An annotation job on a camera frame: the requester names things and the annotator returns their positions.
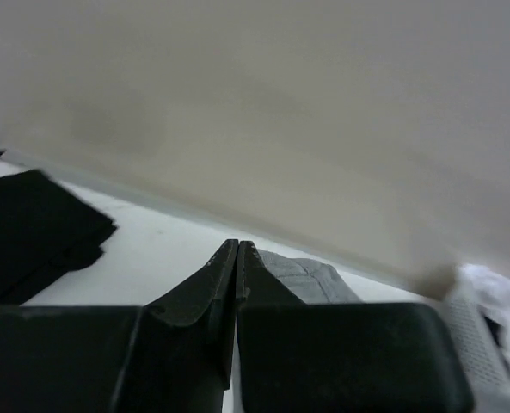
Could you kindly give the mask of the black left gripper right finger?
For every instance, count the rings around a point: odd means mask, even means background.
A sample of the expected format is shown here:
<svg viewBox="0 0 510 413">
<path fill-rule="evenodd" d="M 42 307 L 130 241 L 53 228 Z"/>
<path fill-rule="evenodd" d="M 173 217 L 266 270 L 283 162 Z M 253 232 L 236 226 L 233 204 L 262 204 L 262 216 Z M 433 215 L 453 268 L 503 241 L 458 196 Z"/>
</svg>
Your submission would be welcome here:
<svg viewBox="0 0 510 413">
<path fill-rule="evenodd" d="M 237 343 L 247 412 L 471 412 L 474 396 L 429 305 L 310 305 L 237 256 Z"/>
</svg>

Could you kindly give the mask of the grey tank top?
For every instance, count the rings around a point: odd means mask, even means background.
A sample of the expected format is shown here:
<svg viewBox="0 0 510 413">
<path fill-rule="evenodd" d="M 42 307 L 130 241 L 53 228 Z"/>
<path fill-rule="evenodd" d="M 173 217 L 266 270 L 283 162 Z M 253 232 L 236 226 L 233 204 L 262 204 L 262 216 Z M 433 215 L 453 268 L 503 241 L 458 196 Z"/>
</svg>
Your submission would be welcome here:
<svg viewBox="0 0 510 413">
<path fill-rule="evenodd" d="M 260 250 L 266 269 L 305 304 L 360 303 L 359 296 L 336 269 L 308 258 L 289 258 Z"/>
</svg>

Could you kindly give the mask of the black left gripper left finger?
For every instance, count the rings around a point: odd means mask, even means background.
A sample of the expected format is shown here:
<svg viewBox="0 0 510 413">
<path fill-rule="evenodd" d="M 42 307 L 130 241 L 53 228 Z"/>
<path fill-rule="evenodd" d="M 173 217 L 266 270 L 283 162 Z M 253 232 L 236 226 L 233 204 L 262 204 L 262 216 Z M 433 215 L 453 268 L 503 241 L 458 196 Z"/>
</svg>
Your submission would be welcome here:
<svg viewBox="0 0 510 413">
<path fill-rule="evenodd" d="M 237 252 L 148 305 L 0 305 L 0 412 L 221 411 Z"/>
</svg>

